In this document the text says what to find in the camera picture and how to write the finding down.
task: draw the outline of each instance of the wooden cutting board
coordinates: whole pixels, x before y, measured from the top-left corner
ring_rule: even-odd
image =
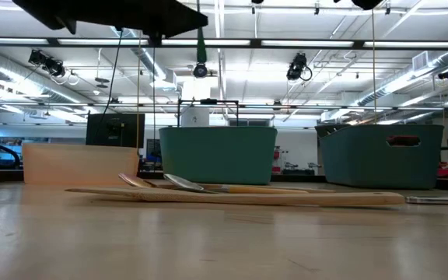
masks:
[[[114,187],[81,187],[66,191],[88,194],[120,195],[150,202],[197,202],[239,205],[399,205],[400,194],[387,192],[346,194],[196,194],[158,188],[123,189]]]

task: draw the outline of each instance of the red object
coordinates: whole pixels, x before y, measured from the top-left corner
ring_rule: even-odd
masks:
[[[439,169],[438,177],[448,177],[448,168]]]

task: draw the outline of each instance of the metal spoon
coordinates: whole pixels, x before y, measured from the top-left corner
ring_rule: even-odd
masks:
[[[214,191],[205,190],[199,184],[195,184],[193,182],[190,182],[190,181],[183,179],[181,177],[178,177],[176,175],[163,174],[163,177],[166,180],[168,180],[169,182],[171,182],[172,184],[175,184],[176,186],[178,186],[178,188],[176,190],[179,190],[179,191],[190,191],[190,192],[202,193],[202,194],[217,194]]]

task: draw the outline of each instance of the metal rack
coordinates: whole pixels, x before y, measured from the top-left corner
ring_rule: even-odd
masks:
[[[180,127],[180,105],[184,102],[189,102],[189,107],[195,107],[193,103],[199,102],[199,107],[212,107],[212,105],[216,105],[218,103],[223,103],[226,105],[227,103],[234,103],[236,105],[236,126],[240,126],[240,102],[238,100],[182,100],[179,99],[177,101],[177,127]]]

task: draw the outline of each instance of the wooden spatula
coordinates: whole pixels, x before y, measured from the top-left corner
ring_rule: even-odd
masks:
[[[120,173],[118,176],[127,184],[133,187],[159,187],[164,189],[177,188],[169,181],[164,183],[153,183],[149,180],[143,180],[133,175]],[[334,193],[333,190],[318,190],[318,189],[288,189],[288,188],[273,188],[273,187],[257,187],[249,185],[227,185],[227,184],[199,184],[207,191],[217,191],[228,194],[317,194],[317,193]]]
[[[150,202],[199,202],[238,205],[399,205],[404,197],[395,193],[347,194],[197,194],[158,188],[128,190],[109,187],[81,187],[66,191],[120,195]]]

